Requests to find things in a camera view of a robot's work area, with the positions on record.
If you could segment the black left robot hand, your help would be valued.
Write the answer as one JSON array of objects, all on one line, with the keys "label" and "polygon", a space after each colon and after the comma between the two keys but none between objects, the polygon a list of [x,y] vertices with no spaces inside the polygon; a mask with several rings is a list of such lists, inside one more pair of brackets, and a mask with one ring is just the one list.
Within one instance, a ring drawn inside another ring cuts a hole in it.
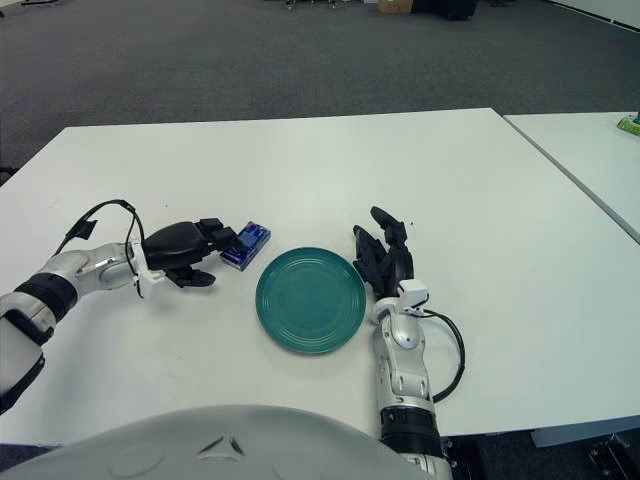
[{"label": "black left robot hand", "polygon": [[149,236],[143,245],[147,266],[151,271],[162,271],[179,288],[212,286],[215,276],[193,265],[213,252],[247,247],[230,227],[218,218],[198,222],[178,222]]}]

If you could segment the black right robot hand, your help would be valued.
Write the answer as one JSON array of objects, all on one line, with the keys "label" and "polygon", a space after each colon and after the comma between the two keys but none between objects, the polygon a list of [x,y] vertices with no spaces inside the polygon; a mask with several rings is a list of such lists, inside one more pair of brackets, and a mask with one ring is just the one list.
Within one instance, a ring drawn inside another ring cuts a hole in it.
[{"label": "black right robot hand", "polygon": [[377,300],[397,297],[400,282],[414,278],[406,228],[402,221],[379,207],[373,206],[370,214],[384,231],[386,246],[361,226],[354,225],[356,258],[352,264],[361,279],[371,286]]}]

